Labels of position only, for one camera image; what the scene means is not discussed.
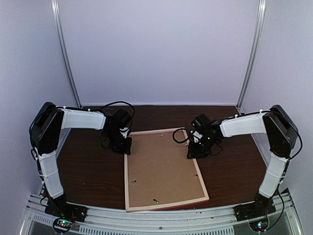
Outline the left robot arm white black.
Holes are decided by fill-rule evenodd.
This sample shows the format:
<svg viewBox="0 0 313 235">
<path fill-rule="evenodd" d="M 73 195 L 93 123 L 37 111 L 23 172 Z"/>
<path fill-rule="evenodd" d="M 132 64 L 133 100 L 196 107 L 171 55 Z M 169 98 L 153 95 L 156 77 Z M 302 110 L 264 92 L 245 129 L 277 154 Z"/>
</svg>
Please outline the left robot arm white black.
<svg viewBox="0 0 313 235">
<path fill-rule="evenodd" d="M 129 155 L 132 145 L 129 134 L 133 117 L 133 114 L 123 109 L 110 114 L 104 112 L 103 108 L 56 106 L 52 102 L 46 102 L 41 107 L 29 127 L 31 152 L 38 163 L 40 178 L 47 194 L 54 199 L 51 209 L 59 217 L 66 217 L 70 213 L 69 204 L 60 199 L 65 194 L 56 160 L 61 131 L 64 129 L 100 130 L 104 148 Z"/>
</svg>

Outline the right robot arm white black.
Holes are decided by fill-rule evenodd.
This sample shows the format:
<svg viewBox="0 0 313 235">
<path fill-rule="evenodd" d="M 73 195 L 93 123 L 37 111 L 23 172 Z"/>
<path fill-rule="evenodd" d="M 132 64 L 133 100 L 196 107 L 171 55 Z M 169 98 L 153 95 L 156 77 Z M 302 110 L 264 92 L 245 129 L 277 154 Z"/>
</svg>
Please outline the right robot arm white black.
<svg viewBox="0 0 313 235">
<path fill-rule="evenodd" d="M 270 161 L 263 182 L 258 190 L 261 197 L 251 204 L 251 212 L 261 216 L 269 209 L 269 201 L 284 179 L 297 141 L 301 141 L 298 128 L 280 105 L 245 115 L 210 120 L 201 114 L 191 122 L 193 130 L 188 135 L 187 158 L 211 156 L 212 146 L 223 138 L 239 135 L 265 134 L 270 146 Z"/>
</svg>

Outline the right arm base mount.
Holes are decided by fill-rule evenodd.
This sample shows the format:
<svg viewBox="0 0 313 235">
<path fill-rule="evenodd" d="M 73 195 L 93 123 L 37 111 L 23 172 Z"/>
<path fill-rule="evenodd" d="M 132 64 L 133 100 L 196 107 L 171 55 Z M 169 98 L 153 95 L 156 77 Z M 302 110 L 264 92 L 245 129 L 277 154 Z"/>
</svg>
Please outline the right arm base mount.
<svg viewBox="0 0 313 235">
<path fill-rule="evenodd" d="M 257 192 L 253 202 L 235 206 L 234 212 L 237 221 L 243 221 L 266 216 L 269 213 L 276 212 L 276 208 L 272 197 L 267 198 Z"/>
</svg>

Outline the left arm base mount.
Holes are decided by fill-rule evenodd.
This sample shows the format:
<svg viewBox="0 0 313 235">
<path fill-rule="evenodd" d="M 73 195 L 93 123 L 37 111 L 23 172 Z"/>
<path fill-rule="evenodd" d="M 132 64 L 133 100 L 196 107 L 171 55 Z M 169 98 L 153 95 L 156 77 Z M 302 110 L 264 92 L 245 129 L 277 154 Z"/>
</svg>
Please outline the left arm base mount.
<svg viewBox="0 0 313 235">
<path fill-rule="evenodd" d="M 65 195 L 55 199 L 49 198 L 45 208 L 46 214 L 78 222 L 85 221 L 87 212 L 88 208 L 85 206 L 68 203 Z"/>
</svg>

